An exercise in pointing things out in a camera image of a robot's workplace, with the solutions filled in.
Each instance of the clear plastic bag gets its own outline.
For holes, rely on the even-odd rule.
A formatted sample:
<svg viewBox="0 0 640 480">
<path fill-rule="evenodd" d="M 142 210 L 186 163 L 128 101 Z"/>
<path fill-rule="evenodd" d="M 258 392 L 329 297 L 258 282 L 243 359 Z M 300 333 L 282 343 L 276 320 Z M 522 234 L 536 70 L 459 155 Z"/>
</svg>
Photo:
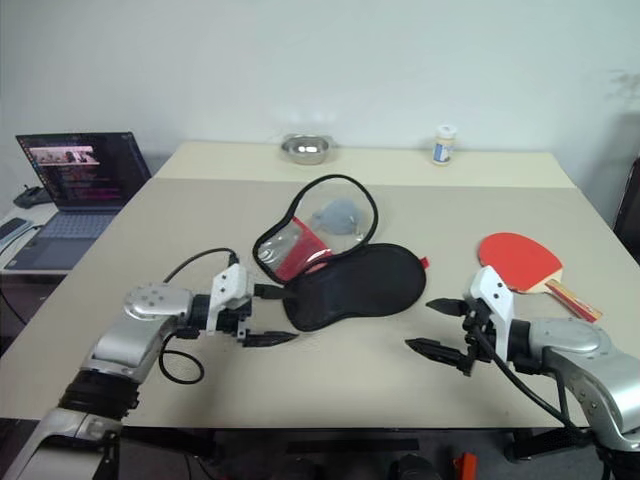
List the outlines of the clear plastic bag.
<svg viewBox="0 0 640 480">
<path fill-rule="evenodd" d="M 303 188 L 285 217 L 258 239 L 254 257 L 272 279 L 288 282 L 366 243 L 377 219 L 373 198 L 357 181 L 321 177 Z"/>
</svg>

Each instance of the laptop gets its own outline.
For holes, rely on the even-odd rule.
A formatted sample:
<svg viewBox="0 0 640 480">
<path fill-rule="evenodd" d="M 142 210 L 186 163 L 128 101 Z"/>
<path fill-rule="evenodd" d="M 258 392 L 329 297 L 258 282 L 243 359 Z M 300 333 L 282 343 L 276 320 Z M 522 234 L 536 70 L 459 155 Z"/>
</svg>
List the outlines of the laptop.
<svg viewBox="0 0 640 480">
<path fill-rule="evenodd" d="M 18 135 L 59 212 L 6 270 L 71 270 L 151 175 L 133 133 Z"/>
</svg>

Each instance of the white bottle cap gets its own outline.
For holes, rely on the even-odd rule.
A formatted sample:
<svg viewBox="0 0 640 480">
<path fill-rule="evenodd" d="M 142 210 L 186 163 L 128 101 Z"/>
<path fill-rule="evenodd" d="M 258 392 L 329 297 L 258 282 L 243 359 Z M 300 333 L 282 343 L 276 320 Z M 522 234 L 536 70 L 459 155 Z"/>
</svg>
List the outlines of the white bottle cap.
<svg viewBox="0 0 640 480">
<path fill-rule="evenodd" d="M 440 125 L 436 129 L 436 136 L 444 138 L 445 140 L 456 138 L 456 133 L 458 133 L 458 129 L 453 125 Z"/>
</svg>

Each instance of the stainless steel bowl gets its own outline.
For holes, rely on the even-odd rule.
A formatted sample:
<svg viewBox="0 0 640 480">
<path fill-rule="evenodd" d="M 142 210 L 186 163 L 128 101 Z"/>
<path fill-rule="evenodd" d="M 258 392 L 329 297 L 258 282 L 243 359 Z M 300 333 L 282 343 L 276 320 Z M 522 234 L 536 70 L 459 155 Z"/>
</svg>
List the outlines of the stainless steel bowl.
<svg viewBox="0 0 640 480">
<path fill-rule="evenodd" d="M 317 165 L 329 155 L 331 139 L 320 135 L 287 135 L 280 148 L 296 163 Z"/>
</svg>

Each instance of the power cord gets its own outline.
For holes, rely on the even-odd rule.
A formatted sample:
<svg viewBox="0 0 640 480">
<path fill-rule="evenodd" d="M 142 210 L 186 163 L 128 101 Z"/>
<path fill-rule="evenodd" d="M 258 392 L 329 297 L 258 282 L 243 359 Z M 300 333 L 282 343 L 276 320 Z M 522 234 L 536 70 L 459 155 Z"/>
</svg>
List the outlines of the power cord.
<svg viewBox="0 0 640 480">
<path fill-rule="evenodd" d="M 198 260 L 199 258 L 202 258 L 202 257 L 204 257 L 206 255 L 210 255 L 212 253 L 221 253 L 221 252 L 226 252 L 226 253 L 229 254 L 229 265 L 233 265 L 235 263 L 238 263 L 238 254 L 233 249 L 228 248 L 228 247 L 211 248 L 209 250 L 205 250 L 203 252 L 196 253 L 195 255 L 187 258 L 184 262 L 182 262 L 180 265 L 178 265 L 176 268 L 174 268 L 171 271 L 171 273 L 169 273 L 169 275 L 167 275 L 164 278 L 163 283 L 169 283 L 171 280 L 173 280 L 173 278 L 179 272 L 181 272 L 187 265 L 189 265 L 190 263 L 194 262 L 195 260 Z M 182 352 L 180 350 L 168 349 L 167 345 L 171 341 L 171 339 L 173 339 L 174 337 L 178 337 L 179 338 L 179 335 L 176 334 L 176 333 L 172 333 L 167 338 L 165 338 L 164 342 L 162 342 L 162 347 L 160 348 L 160 355 L 158 356 L 158 367 L 160 367 L 160 372 L 162 373 L 162 375 L 164 375 L 164 377 L 167 380 L 170 380 L 170 381 L 172 381 L 174 383 L 177 383 L 179 385 L 194 385 L 194 384 L 200 382 L 204 378 L 204 366 L 202 365 L 200 360 L 198 360 L 193 355 L 190 355 L 190 354 L 188 354 L 186 352 Z M 183 378 L 178 378 L 175 375 L 171 374 L 167 370 L 167 367 L 165 365 L 165 355 L 176 355 L 176 356 L 183 357 L 183 358 L 186 358 L 188 360 L 191 360 L 195 364 L 195 366 L 198 368 L 198 376 L 196 378 L 194 378 L 193 380 L 185 380 Z"/>
<path fill-rule="evenodd" d="M 496 363 L 498 368 L 502 371 L 502 373 L 505 374 L 509 381 L 536 405 L 538 405 L 545 412 L 562 423 L 567 428 L 569 433 L 574 436 L 577 445 L 586 445 L 588 443 L 591 443 L 591 435 L 589 433 L 583 432 L 571 421 L 568 415 L 564 415 L 562 412 L 553 407 L 553 405 L 547 403 L 546 400 L 544 400 L 537 393 L 531 390 L 522 380 L 520 380 L 516 376 L 515 373 L 511 371 L 509 366 L 496 353 L 495 349 L 493 348 L 489 340 L 487 340 L 487 337 L 484 336 L 484 333 L 482 333 L 482 330 L 479 326 L 473 328 L 473 334 L 478 339 L 478 342 L 480 343 L 482 349 L 491 357 L 491 359 Z"/>
<path fill-rule="evenodd" d="M 211 475 L 207 471 L 206 468 L 204 468 L 204 464 L 202 463 L 202 460 L 200 460 L 199 458 L 196 458 L 196 462 L 198 463 L 198 465 L 200 465 L 200 469 L 202 470 L 202 473 L 204 473 L 209 480 L 217 480 L 213 475 Z"/>
<path fill-rule="evenodd" d="M 602 469 L 602 477 L 600 478 L 600 480 L 611 480 L 611 467 L 606 463 L 604 464 L 604 468 Z"/>
<path fill-rule="evenodd" d="M 188 354 L 187 352 L 182 352 L 180 350 L 167 349 L 167 344 L 175 336 L 176 334 L 172 333 L 171 335 L 169 335 L 167 338 L 164 339 L 164 342 L 162 342 L 162 348 L 160 349 L 160 356 L 158 357 L 158 367 L 160 367 L 160 372 L 162 372 L 165 378 L 179 385 L 195 385 L 196 383 L 198 383 L 200 380 L 204 378 L 204 366 L 202 365 L 200 360 L 198 360 L 193 355 Z M 164 364 L 165 355 L 176 355 L 178 357 L 183 357 L 191 360 L 196 365 L 196 367 L 198 367 L 198 376 L 193 380 L 185 380 L 183 378 L 178 378 L 172 375 L 171 373 L 169 373 L 169 371 L 167 370 L 167 367 Z"/>
<path fill-rule="evenodd" d="M 202 460 L 200 460 L 198 457 L 194 457 L 194 458 L 195 458 L 196 463 L 198 464 L 198 466 L 202 470 L 202 473 L 204 473 L 204 475 L 209 480 L 217 480 L 213 475 L 211 475 L 207 471 L 207 469 L 205 468 L 204 464 L 202 463 Z M 189 462 L 189 455 L 187 455 L 186 453 L 184 454 L 184 462 L 187 465 L 187 479 L 188 480 L 192 480 L 193 479 L 193 472 L 191 471 L 191 462 Z"/>
<path fill-rule="evenodd" d="M 6 252 L 9 247 L 13 244 L 13 242 L 15 242 L 16 240 L 18 240 L 19 238 L 22 238 L 22 236 L 24 234 L 26 234 L 27 232 L 30 232 L 31 230 L 38 230 L 39 228 L 42 228 L 44 225 L 32 225 L 31 227 L 27 228 L 24 232 L 22 232 L 20 235 L 12 238 L 9 243 L 7 243 L 4 248 L 2 250 L 0 250 L 0 257 L 2 257 L 2 255 L 4 254 L 4 252 Z M 5 296 L 4 292 L 2 291 L 2 289 L 0 289 L 0 298 L 2 298 L 2 300 L 4 300 L 4 303 L 7 305 L 7 308 L 9 309 L 9 311 L 11 313 L 13 313 L 13 315 L 18 319 L 18 321 L 24 325 L 25 327 L 27 326 L 27 321 L 22 318 L 22 316 L 16 311 L 15 308 L 13 308 L 13 305 L 11 305 L 11 303 L 9 303 L 9 300 L 7 299 L 7 297 Z"/>
<path fill-rule="evenodd" d="M 186 453 L 184 454 L 184 463 L 187 466 L 187 479 L 192 480 L 193 474 L 191 472 L 191 463 L 189 463 L 189 456 Z"/>
<path fill-rule="evenodd" d="M 180 271 L 182 271 L 182 269 L 184 269 L 184 267 L 194 262 L 195 260 L 201 257 L 204 257 L 205 255 L 210 255 L 212 253 L 219 253 L 219 252 L 229 253 L 229 265 L 238 263 L 238 254 L 235 251 L 233 251 L 231 248 L 227 248 L 227 247 L 212 248 L 209 250 L 205 250 L 204 252 L 196 253 L 195 255 L 187 258 L 184 262 L 182 262 L 180 265 L 174 268 L 173 271 L 164 278 L 163 282 L 169 283 L 171 280 L 173 280 L 173 277 L 175 277 Z"/>
</svg>

